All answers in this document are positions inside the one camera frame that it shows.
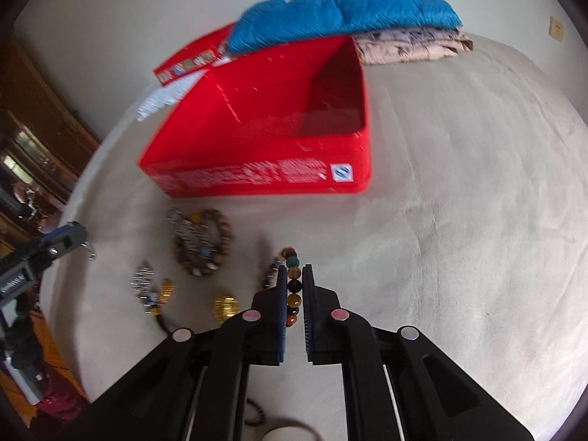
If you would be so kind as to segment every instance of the red plastic container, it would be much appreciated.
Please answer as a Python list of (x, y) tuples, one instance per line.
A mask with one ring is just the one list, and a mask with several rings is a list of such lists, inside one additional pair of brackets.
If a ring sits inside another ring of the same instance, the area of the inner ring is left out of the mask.
[(368, 107), (354, 42), (290, 43), (211, 68), (139, 167), (172, 197), (364, 190)]

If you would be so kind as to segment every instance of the black bead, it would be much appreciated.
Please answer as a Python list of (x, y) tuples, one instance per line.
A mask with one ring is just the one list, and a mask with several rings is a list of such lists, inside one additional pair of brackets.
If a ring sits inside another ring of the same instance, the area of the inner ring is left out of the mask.
[(288, 282), (288, 290), (292, 293), (298, 293), (302, 290), (302, 282), (300, 280), (290, 280)]

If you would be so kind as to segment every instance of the wooden floor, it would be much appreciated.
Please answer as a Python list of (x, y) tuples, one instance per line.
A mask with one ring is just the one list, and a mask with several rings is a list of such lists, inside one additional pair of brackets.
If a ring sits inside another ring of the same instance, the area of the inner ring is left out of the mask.
[[(61, 358), (55, 341), (49, 332), (49, 327), (45, 323), (45, 319), (38, 312), (31, 312), (31, 318), (35, 328), (35, 334), (39, 339), (41, 346), (43, 347), (45, 361), (53, 366), (63, 376), (65, 376), (82, 395), (86, 396), (82, 388), (78, 385), (73, 374), (70, 372), (67, 365)], [(2, 386), (2, 389), (4, 389), (8, 399), (10, 399), (11, 403), (16, 408), (18, 414), (21, 416), (25, 424), (29, 426), (31, 424), (31, 419), (36, 414), (36, 408), (31, 406), (26, 401), (25, 397), (21, 394), (20, 390), (16, 384), (14, 384), (12, 379), (2, 372), (0, 372), (0, 386)]]

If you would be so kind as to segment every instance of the folded floral cloth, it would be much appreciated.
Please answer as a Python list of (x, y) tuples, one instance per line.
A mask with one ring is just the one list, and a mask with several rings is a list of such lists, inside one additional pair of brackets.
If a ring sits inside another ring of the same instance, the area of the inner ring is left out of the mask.
[(459, 28), (389, 28), (355, 35), (355, 42), (364, 64), (438, 60), (473, 50)]

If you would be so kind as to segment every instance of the electrical socket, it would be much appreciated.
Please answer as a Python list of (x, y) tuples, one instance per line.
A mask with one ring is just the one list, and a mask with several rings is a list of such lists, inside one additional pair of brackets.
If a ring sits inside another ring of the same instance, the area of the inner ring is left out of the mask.
[(549, 20), (549, 35), (559, 42), (563, 40), (563, 23), (553, 16)]

